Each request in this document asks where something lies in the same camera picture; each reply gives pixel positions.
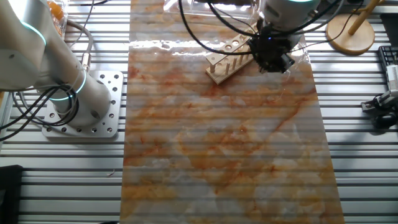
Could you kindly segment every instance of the wooden stand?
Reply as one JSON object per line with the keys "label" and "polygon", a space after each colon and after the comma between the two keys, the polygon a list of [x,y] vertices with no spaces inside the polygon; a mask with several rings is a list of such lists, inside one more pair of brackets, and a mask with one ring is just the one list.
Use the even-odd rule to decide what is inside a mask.
{"label": "wooden stand", "polygon": [[[252,25],[252,29],[246,29],[246,32],[254,33],[256,26]],[[237,35],[235,38],[226,41],[225,45],[222,46],[222,51],[225,52],[247,52],[250,51],[250,47],[246,45],[246,42],[250,38],[245,35]],[[223,54],[212,53],[206,56],[207,61],[210,63],[210,67],[206,69],[206,73],[219,85],[225,81],[228,77],[236,73],[238,70],[243,68],[245,65],[253,61],[252,55],[240,55],[240,56],[227,56]]]}
{"label": "wooden stand", "polygon": [[365,53],[374,43],[374,30],[366,18],[372,13],[373,9],[384,0],[371,0],[362,13],[353,15],[348,21],[343,33],[338,34],[343,29],[349,15],[339,15],[328,23],[326,27],[326,37],[336,50],[349,55],[360,55]]}

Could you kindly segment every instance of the wooden block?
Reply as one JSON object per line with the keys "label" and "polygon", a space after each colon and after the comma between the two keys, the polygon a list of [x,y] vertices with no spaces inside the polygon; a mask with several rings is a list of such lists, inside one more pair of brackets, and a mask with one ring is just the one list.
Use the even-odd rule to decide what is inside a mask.
{"label": "wooden block", "polygon": [[[226,72],[227,64],[233,65],[234,61],[237,59],[238,62],[236,62],[235,66],[228,66],[228,72]],[[243,68],[245,65],[247,65],[249,62],[253,61],[253,56],[249,55],[248,58],[246,56],[227,56],[222,62],[218,63],[215,72],[212,73],[210,71],[210,68],[206,69],[206,73],[214,80],[214,82],[219,85],[222,83],[224,80],[226,80],[228,77],[233,75],[235,72],[237,72],[239,69]]]}
{"label": "wooden block", "polygon": [[[246,32],[253,33],[253,30],[247,29]],[[217,50],[223,50],[225,52],[235,52],[240,47],[242,47],[249,39],[250,37],[239,34],[233,39],[227,41],[224,46],[222,46]],[[211,65],[216,65],[218,62],[222,61],[226,57],[227,55],[212,53],[207,55],[206,59]]]}

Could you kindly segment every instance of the marble-patterned board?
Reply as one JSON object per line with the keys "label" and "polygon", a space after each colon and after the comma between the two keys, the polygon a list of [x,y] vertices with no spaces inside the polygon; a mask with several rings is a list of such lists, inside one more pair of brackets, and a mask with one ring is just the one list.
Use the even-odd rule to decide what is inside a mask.
{"label": "marble-patterned board", "polygon": [[[344,223],[308,54],[218,86],[163,3],[131,4],[121,223]],[[211,47],[236,35],[188,19]]]}

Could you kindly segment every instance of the slotted metal table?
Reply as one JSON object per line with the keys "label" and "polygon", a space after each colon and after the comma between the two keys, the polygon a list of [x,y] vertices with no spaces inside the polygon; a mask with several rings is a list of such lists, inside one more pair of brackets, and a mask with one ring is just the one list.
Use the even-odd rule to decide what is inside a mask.
{"label": "slotted metal table", "polygon": [[[80,6],[83,3],[91,1],[72,0],[69,7],[70,19],[80,24],[90,10],[89,6]],[[0,166],[19,164],[25,168],[21,224],[94,224],[119,219],[130,4],[112,0],[95,6],[87,25],[95,39],[91,69],[124,74],[116,140],[48,142],[41,128],[31,124],[2,145]],[[348,57],[329,44],[308,48],[346,223],[398,222],[397,126],[384,134],[374,133],[360,108],[360,102],[387,90],[376,55],[379,46],[389,45],[379,18],[383,12],[398,12],[398,1],[386,0],[368,19],[376,31],[376,41],[365,54]],[[307,34],[307,44],[325,40],[324,30]],[[71,43],[78,35],[77,30],[70,29],[65,40]],[[87,41],[83,35],[73,46],[79,58]],[[36,93],[27,94],[28,103],[36,98]],[[15,107],[11,108],[11,119],[19,115]],[[6,134],[23,122],[13,125]]]}

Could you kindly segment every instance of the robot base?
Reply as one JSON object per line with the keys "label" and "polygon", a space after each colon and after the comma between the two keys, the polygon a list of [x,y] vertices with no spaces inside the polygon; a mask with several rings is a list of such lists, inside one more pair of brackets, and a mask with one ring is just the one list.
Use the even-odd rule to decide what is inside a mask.
{"label": "robot base", "polygon": [[[97,123],[89,126],[72,127],[64,125],[60,127],[42,128],[42,133],[48,138],[111,138],[118,133],[119,113],[121,105],[123,74],[114,71],[91,71],[90,75],[104,83],[111,94],[111,106],[106,115]],[[45,120],[56,122],[60,119],[55,111],[53,103],[48,101],[45,110]]]}

